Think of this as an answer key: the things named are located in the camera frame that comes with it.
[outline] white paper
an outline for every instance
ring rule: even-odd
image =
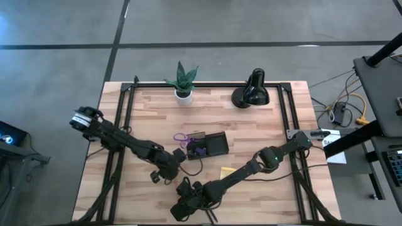
[[[326,145],[338,140],[340,138],[340,133],[339,131],[336,130],[331,130],[331,129],[322,129],[322,131],[328,131],[331,134],[326,136],[324,140],[322,140],[322,146],[325,147]],[[334,156],[331,156],[327,158],[328,163],[338,163],[338,164],[346,164],[346,157],[345,153],[341,152],[339,154],[336,154]]]

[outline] yellow sticky note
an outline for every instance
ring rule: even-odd
[[[226,176],[229,176],[231,173],[233,173],[235,171],[236,171],[236,169],[234,169],[234,168],[221,167],[220,168],[220,179],[223,179]]]

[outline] potted plant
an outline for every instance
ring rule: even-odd
[[[169,81],[165,79],[167,84],[173,85],[176,88],[175,95],[178,104],[188,105],[192,102],[193,90],[195,89],[193,81],[197,75],[197,70],[198,66],[186,74],[182,63],[179,61],[177,65],[177,80]]]

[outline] wooden table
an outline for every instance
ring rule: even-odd
[[[301,129],[316,129],[307,83],[291,82],[296,111]],[[100,100],[99,110],[105,118],[114,121],[121,82],[107,82]],[[173,151],[179,144],[173,140],[177,132],[186,134],[205,131],[207,134],[225,131],[229,143],[229,154],[203,159],[204,170],[198,176],[190,177],[193,183],[218,180],[220,168],[239,168],[252,155],[265,146],[281,146],[286,142],[278,91],[267,88],[271,102],[268,105],[238,109],[231,102],[234,88],[197,88],[193,91],[193,103],[186,107],[175,101],[172,88],[136,88],[131,113],[132,136],[152,140]],[[288,118],[292,125],[290,109]],[[99,143],[90,145],[89,153],[100,148]],[[80,218],[94,202],[102,186],[107,151],[91,156],[84,168],[73,219]],[[325,164],[322,150],[312,148],[308,165]],[[185,161],[185,170],[193,173],[200,169],[199,161]],[[115,223],[151,224],[178,222],[170,213],[177,202],[176,187],[186,176],[179,172],[173,182],[166,186],[163,181],[152,183],[149,174],[157,170],[151,164],[139,160],[126,149]],[[277,178],[291,171],[286,156],[280,167],[269,175],[256,174],[250,178]],[[310,169],[314,192],[335,217],[340,218],[334,188],[326,166]],[[307,196],[303,196],[309,216]],[[219,224],[298,223],[300,218],[296,204],[295,189],[291,176],[274,182],[243,181],[230,188],[223,197],[222,205],[214,210]],[[209,223],[204,211],[196,211],[185,223]]]

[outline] lamp shade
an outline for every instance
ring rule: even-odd
[[[264,70],[257,68],[250,75],[243,93],[243,101],[251,105],[265,105],[269,103],[269,95],[264,88]]]
[[[250,105],[265,105],[269,103],[269,95],[264,88],[265,73],[261,68],[256,68],[250,75],[245,87],[239,87],[233,91],[232,103],[238,108],[247,108]]]

